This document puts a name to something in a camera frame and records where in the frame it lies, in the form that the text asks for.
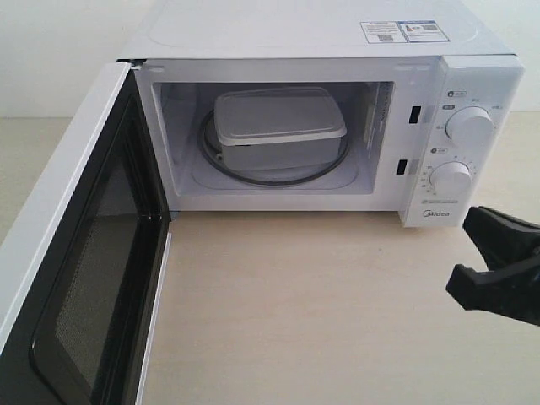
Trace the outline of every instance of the brand logo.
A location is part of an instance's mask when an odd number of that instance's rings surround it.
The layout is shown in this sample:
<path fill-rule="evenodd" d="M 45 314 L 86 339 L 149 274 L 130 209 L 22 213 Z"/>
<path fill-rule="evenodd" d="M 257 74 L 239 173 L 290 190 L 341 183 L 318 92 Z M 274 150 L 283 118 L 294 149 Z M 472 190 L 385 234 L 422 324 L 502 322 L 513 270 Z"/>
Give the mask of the brand logo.
<path fill-rule="evenodd" d="M 424 217 L 450 217 L 450 213 L 446 211 L 432 211 L 431 209 L 426 209 L 424 211 Z"/>

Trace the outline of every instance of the barcode sticker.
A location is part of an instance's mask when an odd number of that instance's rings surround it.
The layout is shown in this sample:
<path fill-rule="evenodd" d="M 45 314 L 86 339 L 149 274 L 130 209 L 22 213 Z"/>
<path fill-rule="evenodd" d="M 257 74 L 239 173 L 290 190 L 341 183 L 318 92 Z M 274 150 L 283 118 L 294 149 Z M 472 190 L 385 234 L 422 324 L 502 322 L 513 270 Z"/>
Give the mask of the barcode sticker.
<path fill-rule="evenodd" d="M 396 21 L 360 23 L 365 39 L 370 44 L 406 43 L 407 39 Z"/>
<path fill-rule="evenodd" d="M 397 21 L 408 42 L 448 42 L 435 21 Z"/>

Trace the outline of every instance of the container lid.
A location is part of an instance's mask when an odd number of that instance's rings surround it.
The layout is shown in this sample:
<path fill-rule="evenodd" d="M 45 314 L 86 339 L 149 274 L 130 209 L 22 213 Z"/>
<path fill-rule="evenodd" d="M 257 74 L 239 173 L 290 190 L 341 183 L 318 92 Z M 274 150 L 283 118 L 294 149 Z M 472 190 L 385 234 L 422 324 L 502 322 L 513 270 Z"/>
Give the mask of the container lid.
<path fill-rule="evenodd" d="M 222 94 L 216 99 L 214 120 L 225 146 L 312 141 L 347 133 L 338 104 L 319 87 Z"/>

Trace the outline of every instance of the black clamp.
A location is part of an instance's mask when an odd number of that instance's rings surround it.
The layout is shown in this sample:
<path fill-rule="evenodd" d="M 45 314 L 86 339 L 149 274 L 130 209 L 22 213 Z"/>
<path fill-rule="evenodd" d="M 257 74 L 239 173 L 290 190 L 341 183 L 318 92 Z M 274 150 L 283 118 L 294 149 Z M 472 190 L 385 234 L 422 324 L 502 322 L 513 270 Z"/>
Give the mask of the black clamp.
<path fill-rule="evenodd" d="M 540 326 L 540 226 L 491 208 L 469 209 L 463 229 L 489 271 L 454 267 L 446 291 L 465 310 Z"/>

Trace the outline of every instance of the control panel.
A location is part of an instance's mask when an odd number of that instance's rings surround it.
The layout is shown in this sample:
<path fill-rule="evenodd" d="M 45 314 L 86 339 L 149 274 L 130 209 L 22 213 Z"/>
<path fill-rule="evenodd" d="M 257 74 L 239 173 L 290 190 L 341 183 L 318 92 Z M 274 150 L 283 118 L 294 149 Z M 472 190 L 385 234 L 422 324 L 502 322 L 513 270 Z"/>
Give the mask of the control panel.
<path fill-rule="evenodd" d="M 523 67 L 517 57 L 443 57 L 440 102 L 405 226 L 460 225 L 510 109 Z"/>

